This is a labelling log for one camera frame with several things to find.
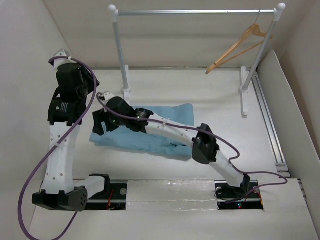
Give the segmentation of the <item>light blue trousers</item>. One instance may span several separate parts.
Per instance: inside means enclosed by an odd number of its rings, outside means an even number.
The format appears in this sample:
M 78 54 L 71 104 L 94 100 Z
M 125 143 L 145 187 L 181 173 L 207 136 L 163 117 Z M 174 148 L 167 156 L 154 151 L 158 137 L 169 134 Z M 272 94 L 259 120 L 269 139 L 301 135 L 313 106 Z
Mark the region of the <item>light blue trousers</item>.
M 193 126 L 195 124 L 194 108 L 190 103 L 178 106 L 143 106 L 155 114 L 171 121 Z M 133 132 L 125 126 L 103 135 L 92 133 L 89 141 L 96 146 L 113 147 L 128 151 L 150 153 L 163 156 L 191 158 L 192 149 L 174 139 L 157 134 Z

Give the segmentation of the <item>wooden clothes hanger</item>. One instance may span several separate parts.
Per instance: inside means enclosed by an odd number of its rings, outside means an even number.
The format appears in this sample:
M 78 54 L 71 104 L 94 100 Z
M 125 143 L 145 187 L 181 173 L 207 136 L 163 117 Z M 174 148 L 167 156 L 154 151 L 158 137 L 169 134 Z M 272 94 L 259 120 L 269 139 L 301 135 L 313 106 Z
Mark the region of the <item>wooden clothes hanger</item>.
M 212 63 L 207 69 L 205 74 L 208 75 L 216 68 L 220 67 L 221 65 L 224 65 L 231 60 L 247 53 L 248 51 L 260 46 L 263 43 L 263 40 L 248 47 L 247 49 L 235 54 L 234 56 L 229 57 L 231 54 L 233 54 L 239 47 L 242 46 L 242 44 L 247 41 L 250 37 L 259 37 L 261 39 L 264 39 L 267 36 L 267 32 L 261 31 L 261 27 L 259 24 L 257 24 L 257 20 L 261 14 L 261 10 L 258 11 L 256 20 L 254 24 L 252 24 L 248 29 L 245 30 L 245 32 L 242 34 L 242 36 L 226 51 L 224 52 L 214 63 Z

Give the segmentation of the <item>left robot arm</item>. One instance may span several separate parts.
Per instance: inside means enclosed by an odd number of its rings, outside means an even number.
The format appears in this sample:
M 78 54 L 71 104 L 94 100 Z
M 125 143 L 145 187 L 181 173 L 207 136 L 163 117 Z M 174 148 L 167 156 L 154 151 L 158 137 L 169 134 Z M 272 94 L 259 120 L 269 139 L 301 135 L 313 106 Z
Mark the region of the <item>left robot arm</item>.
M 48 109 L 50 147 L 44 181 L 32 203 L 47 210 L 82 212 L 95 195 L 107 198 L 111 181 L 107 174 L 91 174 L 74 182 L 73 162 L 77 136 L 87 113 L 87 97 L 98 85 L 87 68 L 76 62 L 57 68 L 58 88 Z

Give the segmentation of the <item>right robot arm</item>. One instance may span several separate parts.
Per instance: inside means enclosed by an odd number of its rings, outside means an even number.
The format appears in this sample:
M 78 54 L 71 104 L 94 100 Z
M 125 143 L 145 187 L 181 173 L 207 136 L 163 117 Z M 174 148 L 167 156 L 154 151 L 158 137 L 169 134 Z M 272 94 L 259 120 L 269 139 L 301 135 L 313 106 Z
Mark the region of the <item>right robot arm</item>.
M 219 138 L 207 124 L 189 126 L 171 121 L 148 109 L 134 109 L 123 98 L 110 92 L 98 93 L 96 98 L 102 109 L 93 113 L 95 134 L 102 135 L 126 127 L 132 132 L 175 140 L 191 148 L 194 161 L 209 165 L 226 180 L 228 186 L 222 188 L 222 192 L 236 199 L 243 198 L 249 192 L 250 177 L 233 167 L 217 143 Z

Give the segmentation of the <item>white metal clothes rack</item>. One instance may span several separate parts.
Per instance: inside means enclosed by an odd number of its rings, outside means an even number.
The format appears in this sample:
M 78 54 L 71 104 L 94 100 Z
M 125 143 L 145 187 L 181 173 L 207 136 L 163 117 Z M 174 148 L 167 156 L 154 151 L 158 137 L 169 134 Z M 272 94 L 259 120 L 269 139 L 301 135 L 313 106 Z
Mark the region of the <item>white metal clothes rack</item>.
M 249 85 L 252 81 L 253 75 L 261 61 L 262 55 L 267 47 L 269 40 L 271 39 L 272 33 L 281 19 L 283 12 L 286 9 L 285 3 L 279 3 L 274 9 L 211 9 L 211 10 L 119 10 L 113 4 L 108 6 L 108 11 L 110 13 L 114 38 L 116 43 L 118 60 L 120 63 L 120 71 L 122 76 L 122 92 L 123 97 L 126 101 L 130 100 L 131 86 L 129 83 L 129 66 L 125 64 L 124 55 L 121 45 L 121 38 L 118 26 L 119 17 L 133 17 L 133 16 L 199 16 L 199 15 L 256 15 L 257 17 L 261 15 L 272 15 L 272 21 L 269 25 L 267 32 L 261 32 L 258 24 L 253 24 L 250 26 L 241 38 L 226 52 L 224 53 L 215 63 L 207 68 L 206 74 L 209 74 L 217 67 L 221 66 L 225 62 L 226 57 L 228 57 L 233 51 L 239 47 L 245 40 L 250 36 L 262 37 L 263 41 L 259 44 L 257 43 L 254 47 L 260 47 L 254 63 L 249 72 L 247 68 L 242 66 L 240 68 L 240 87 L 238 89 L 240 95 L 241 103 L 241 115 L 246 118 L 249 115 Z

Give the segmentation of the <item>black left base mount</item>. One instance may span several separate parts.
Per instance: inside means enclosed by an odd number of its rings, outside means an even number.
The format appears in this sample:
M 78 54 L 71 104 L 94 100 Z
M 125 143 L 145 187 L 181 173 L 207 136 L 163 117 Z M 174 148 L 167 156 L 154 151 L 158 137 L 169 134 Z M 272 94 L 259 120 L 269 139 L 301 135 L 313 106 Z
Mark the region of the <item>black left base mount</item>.
M 97 193 L 88 200 L 86 211 L 124 211 L 127 203 L 128 182 L 114 180 L 109 193 Z

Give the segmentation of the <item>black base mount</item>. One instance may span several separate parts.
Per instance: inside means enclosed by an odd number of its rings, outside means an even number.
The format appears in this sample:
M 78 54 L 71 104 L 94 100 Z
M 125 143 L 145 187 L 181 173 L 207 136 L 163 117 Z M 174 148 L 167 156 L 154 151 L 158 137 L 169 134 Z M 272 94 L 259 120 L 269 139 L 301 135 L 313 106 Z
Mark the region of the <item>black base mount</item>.
M 109 193 L 97 193 L 88 200 L 86 211 L 124 211 L 127 203 L 128 182 L 114 180 Z
M 214 186 L 218 210 L 264 210 L 260 191 L 253 190 L 258 186 L 256 180 L 249 183 L 248 191 L 245 193 L 236 192 L 234 187 L 222 180 L 215 181 Z

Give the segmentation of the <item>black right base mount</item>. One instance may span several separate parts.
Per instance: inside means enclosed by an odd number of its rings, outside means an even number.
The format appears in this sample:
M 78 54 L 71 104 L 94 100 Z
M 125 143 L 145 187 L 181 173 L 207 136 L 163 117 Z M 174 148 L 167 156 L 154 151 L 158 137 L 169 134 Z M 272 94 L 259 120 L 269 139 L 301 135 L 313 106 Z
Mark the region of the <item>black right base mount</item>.
M 236 192 L 234 187 L 222 180 L 215 181 L 214 186 L 218 210 L 264 210 L 260 191 L 253 190 L 258 186 L 256 180 L 249 183 L 248 191 L 245 193 Z

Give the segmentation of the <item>aluminium rail on right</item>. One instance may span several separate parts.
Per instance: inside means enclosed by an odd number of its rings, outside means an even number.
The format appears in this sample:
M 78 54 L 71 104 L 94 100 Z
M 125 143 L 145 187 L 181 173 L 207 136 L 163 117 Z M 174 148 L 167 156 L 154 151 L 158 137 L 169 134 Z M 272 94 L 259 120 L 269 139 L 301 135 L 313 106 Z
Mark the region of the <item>aluminium rail on right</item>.
M 276 170 L 281 176 L 286 178 L 291 178 L 291 174 L 288 169 L 287 162 L 282 151 L 280 140 L 278 138 L 278 134 L 277 134 L 275 125 L 273 123 L 273 119 L 269 111 L 267 100 L 265 98 L 263 88 L 257 73 L 252 77 L 252 86 L 254 88 L 257 101 L 262 113 L 266 132 L 268 135 L 269 144 L 270 144 L 272 153 L 274 155 Z

